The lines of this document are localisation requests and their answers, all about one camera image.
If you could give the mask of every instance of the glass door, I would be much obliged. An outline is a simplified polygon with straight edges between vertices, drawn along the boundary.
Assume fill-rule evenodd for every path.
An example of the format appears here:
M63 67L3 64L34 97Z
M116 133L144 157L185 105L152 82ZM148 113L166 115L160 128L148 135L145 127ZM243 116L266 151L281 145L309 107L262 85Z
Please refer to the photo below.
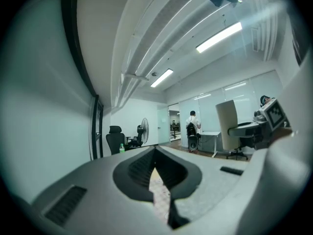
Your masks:
M157 109L157 133L158 144L170 142L170 113L167 106Z

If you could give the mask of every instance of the white table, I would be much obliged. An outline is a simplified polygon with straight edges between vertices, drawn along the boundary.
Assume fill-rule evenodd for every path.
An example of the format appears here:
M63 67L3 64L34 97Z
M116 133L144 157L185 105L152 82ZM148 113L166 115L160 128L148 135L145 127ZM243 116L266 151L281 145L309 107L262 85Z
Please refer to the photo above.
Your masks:
M217 154L216 140L217 140L217 136L220 133L221 133L220 131L201 131L201 135L203 135L203 136L214 136L214 154L213 154L212 158L214 158L215 155Z

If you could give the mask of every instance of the green bottle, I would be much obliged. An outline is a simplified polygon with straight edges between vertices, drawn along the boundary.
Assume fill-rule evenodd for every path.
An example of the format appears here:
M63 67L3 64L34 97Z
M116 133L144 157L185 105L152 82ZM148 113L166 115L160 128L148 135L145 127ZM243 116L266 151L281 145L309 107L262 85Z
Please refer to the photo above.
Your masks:
M119 147L119 152L122 153L122 152L125 152L125 148L124 148L124 145L121 143L120 147Z

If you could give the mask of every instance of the black vent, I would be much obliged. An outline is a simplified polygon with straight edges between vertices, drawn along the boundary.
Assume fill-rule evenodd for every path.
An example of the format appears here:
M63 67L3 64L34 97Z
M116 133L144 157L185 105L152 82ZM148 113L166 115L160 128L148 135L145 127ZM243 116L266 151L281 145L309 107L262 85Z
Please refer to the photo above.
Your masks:
M77 207L86 193L86 189L73 186L64 196L45 214L45 217L50 219L57 225L63 226L72 212Z

